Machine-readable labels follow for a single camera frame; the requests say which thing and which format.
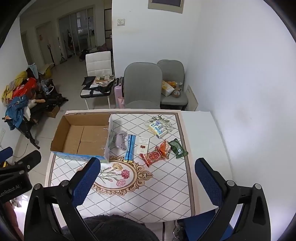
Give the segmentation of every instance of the pink suitcase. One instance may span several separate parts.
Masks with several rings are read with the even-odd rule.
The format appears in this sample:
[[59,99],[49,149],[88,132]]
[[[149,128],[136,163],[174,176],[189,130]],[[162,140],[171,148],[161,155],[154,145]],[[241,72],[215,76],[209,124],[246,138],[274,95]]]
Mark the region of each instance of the pink suitcase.
[[117,78],[114,86],[116,108],[118,109],[124,109],[123,81],[124,81],[124,77]]

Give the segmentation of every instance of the wall outlet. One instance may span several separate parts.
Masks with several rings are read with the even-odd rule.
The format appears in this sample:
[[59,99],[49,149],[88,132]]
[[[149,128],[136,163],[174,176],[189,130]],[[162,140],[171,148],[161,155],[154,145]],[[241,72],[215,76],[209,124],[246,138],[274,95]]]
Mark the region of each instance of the wall outlet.
[[125,18],[117,19],[117,26],[124,26],[126,24]]
[[5,130],[4,130],[4,128],[2,128],[2,130],[0,132],[0,145],[1,145],[2,139],[4,137],[4,134],[5,134]]

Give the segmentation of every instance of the door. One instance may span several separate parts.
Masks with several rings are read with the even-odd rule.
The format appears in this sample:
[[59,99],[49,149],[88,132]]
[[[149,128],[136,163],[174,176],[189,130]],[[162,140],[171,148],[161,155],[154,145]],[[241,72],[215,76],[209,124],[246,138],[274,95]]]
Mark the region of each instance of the door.
[[28,62],[28,65],[33,64],[33,59],[30,53],[30,49],[29,49],[29,44],[28,44],[28,39],[27,39],[27,34],[21,34],[21,39],[22,39],[22,47],[24,49],[24,53]]
[[71,35],[70,17],[69,15],[59,19],[59,30],[61,34],[61,47],[67,56],[75,54],[73,39]]
[[112,49],[112,9],[105,9],[105,39],[107,48]]
[[95,32],[94,32],[94,9],[93,8],[89,8],[87,10],[87,17],[88,17],[88,22],[89,22],[90,47],[94,48],[96,45],[96,37],[95,37]]
[[80,51],[79,41],[78,41],[76,13],[72,13],[70,15],[70,23],[71,23],[71,33],[72,33],[72,38],[73,38],[73,45],[74,45],[75,53],[76,53],[76,55],[78,55],[81,51]]
[[40,46],[40,51],[44,60],[44,64],[50,64],[52,63],[52,57],[50,55],[49,51],[49,25],[50,23],[46,23],[40,27],[36,28],[37,31],[37,37],[38,37],[38,42]]
[[77,20],[77,32],[80,50],[90,48],[89,44],[89,32],[88,32],[88,21],[86,10],[76,13]]

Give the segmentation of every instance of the black fleece fabric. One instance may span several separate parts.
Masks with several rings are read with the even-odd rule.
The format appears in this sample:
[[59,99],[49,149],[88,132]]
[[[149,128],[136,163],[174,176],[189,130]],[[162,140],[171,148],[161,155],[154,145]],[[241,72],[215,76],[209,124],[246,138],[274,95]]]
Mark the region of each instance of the black fleece fabric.
[[[84,221],[99,241],[159,241],[145,225],[119,215],[98,215]],[[66,238],[80,241],[74,240],[67,226],[62,230]]]

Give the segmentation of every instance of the paper box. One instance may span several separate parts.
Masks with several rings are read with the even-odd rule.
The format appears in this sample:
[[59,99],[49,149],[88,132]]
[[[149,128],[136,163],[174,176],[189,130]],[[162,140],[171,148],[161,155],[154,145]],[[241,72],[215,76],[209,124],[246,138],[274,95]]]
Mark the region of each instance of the paper box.
[[47,115],[48,117],[55,118],[56,115],[58,114],[58,112],[59,112],[59,106],[56,105],[56,106],[55,106],[54,108],[52,108],[50,111],[46,111],[45,113],[46,113],[46,115]]
[[59,122],[50,150],[58,157],[89,161],[96,157],[109,162],[112,119],[105,113],[64,115]]

